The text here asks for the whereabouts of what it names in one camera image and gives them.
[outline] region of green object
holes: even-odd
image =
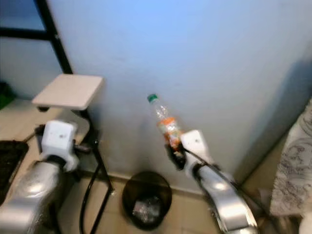
[[[3,82],[0,82],[0,110],[13,101],[15,95],[13,94],[11,88]]]
[[[155,99],[158,99],[157,95],[156,94],[150,94],[148,95],[147,97],[147,100],[149,103],[151,103],[152,101],[154,101]]]

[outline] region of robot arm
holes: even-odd
[[[208,146],[198,130],[184,133],[184,170],[193,177],[206,195],[219,228],[226,234],[256,234],[257,224],[245,200],[209,156]]]
[[[42,138],[43,161],[36,162],[0,207],[0,233],[33,234],[50,202],[55,198],[64,171],[78,164],[73,154],[74,125],[53,120],[46,124]]]

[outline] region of trash can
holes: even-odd
[[[122,205],[132,222],[140,229],[158,227],[168,212],[172,191],[168,182],[155,172],[134,175],[125,185]]]

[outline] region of black metal frame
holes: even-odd
[[[36,40],[46,40],[49,41],[54,49],[54,52],[57,56],[58,62],[60,67],[62,68],[63,73],[65,74],[73,74],[73,70],[70,66],[69,60],[66,56],[66,53],[64,51],[64,48],[62,46],[62,43],[60,41],[58,32],[56,30],[56,27],[54,25],[48,4],[46,0],[35,0],[35,5],[37,6],[38,12],[41,16],[42,23],[46,30],[32,30],[32,29],[18,29],[18,28],[5,28],[0,27],[0,36],[1,37],[10,37],[10,38],[19,38],[19,39],[36,39]],[[107,204],[108,198],[110,194],[112,193],[113,186],[111,184],[111,181],[109,179],[109,176],[107,174],[103,159],[100,155],[100,152],[98,150],[98,136],[96,134],[96,130],[91,122],[91,118],[87,112],[87,110],[80,111],[79,114],[86,118],[90,123],[90,129],[85,137],[84,141],[88,142],[92,146],[93,154],[96,158],[96,161],[98,163],[98,166],[100,168],[100,174],[99,178],[104,181],[107,186],[108,190],[104,196],[104,199],[102,201],[101,207],[99,209],[99,212],[97,214],[97,217],[93,223],[91,234],[94,234],[97,230],[99,221],[101,219],[101,216],[103,214],[103,211],[105,209],[105,206]],[[89,172],[82,171],[84,175],[90,174]]]

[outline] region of plastic bottle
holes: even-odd
[[[176,119],[170,115],[167,106],[159,100],[156,94],[149,95],[147,99],[158,119],[158,128],[171,148],[177,151],[182,131],[178,126]]]

